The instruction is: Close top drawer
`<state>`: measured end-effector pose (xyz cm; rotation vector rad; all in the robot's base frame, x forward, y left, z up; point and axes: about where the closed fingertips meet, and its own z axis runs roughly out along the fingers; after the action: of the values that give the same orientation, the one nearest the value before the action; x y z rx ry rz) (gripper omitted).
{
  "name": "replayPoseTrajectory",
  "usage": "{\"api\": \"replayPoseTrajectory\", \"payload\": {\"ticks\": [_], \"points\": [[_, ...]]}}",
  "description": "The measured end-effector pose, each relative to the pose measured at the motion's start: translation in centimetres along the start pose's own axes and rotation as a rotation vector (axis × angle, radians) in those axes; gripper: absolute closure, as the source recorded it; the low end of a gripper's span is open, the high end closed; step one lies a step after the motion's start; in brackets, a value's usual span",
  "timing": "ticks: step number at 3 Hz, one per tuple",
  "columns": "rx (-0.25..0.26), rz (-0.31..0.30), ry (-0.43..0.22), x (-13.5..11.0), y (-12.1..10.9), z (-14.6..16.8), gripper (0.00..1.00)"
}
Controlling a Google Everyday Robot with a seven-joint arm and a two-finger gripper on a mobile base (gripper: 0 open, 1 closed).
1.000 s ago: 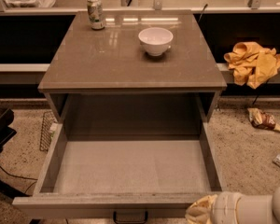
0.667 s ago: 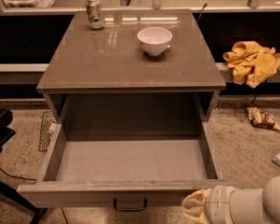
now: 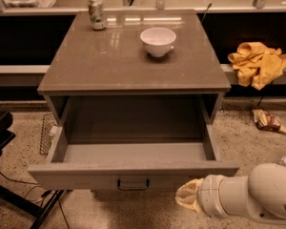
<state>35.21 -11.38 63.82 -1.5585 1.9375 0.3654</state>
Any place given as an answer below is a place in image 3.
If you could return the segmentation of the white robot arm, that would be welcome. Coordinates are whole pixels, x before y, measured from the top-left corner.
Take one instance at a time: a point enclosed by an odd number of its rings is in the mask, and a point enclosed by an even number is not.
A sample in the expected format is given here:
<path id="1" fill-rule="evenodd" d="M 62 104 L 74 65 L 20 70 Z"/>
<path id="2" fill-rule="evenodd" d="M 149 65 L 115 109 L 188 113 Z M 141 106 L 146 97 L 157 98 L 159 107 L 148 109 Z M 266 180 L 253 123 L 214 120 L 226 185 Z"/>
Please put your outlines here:
<path id="1" fill-rule="evenodd" d="M 243 217 L 286 228 L 286 166 L 265 163 L 249 175 L 209 175 L 175 193 L 178 205 L 215 219 Z"/>

